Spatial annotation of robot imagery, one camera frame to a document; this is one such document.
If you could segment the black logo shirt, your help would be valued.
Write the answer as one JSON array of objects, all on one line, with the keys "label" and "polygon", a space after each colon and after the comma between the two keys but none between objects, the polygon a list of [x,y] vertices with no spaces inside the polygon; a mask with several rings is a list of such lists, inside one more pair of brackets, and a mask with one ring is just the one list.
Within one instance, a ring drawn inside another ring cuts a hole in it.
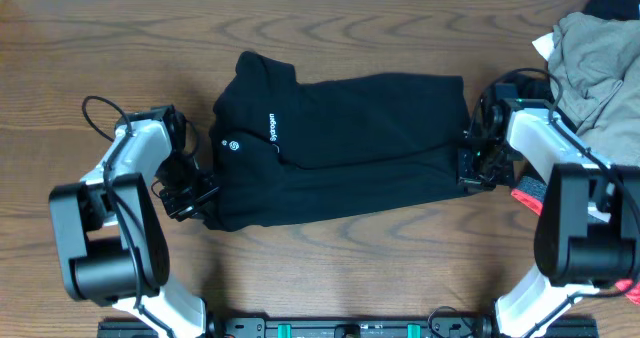
[{"label": "black logo shirt", "polygon": [[459,76],[382,73],[303,84],[293,65],[242,53],[209,136],[211,230],[233,232],[458,198],[469,123]]}]

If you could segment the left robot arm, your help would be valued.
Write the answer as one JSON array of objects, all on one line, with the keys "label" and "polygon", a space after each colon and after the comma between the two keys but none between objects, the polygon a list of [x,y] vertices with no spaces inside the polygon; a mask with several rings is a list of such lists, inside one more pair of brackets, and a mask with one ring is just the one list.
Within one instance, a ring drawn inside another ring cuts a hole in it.
[{"label": "left robot arm", "polygon": [[149,194],[157,174],[182,158],[186,125],[173,106],[122,114],[96,167],[48,198],[67,294],[127,312],[160,337],[209,333],[205,301],[170,272]]}]

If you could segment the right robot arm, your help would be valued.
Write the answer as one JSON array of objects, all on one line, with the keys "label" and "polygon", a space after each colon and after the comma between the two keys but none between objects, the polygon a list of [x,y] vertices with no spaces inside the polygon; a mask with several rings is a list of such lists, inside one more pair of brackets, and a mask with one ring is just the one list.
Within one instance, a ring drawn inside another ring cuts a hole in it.
[{"label": "right robot arm", "polygon": [[457,181],[467,191],[514,185],[518,160],[546,184],[535,263],[490,314],[475,319],[472,337],[596,337],[594,320],[568,310],[583,299],[619,296],[618,281],[639,283],[639,170],[588,147],[556,107],[522,98],[499,79],[479,98],[464,133]]}]

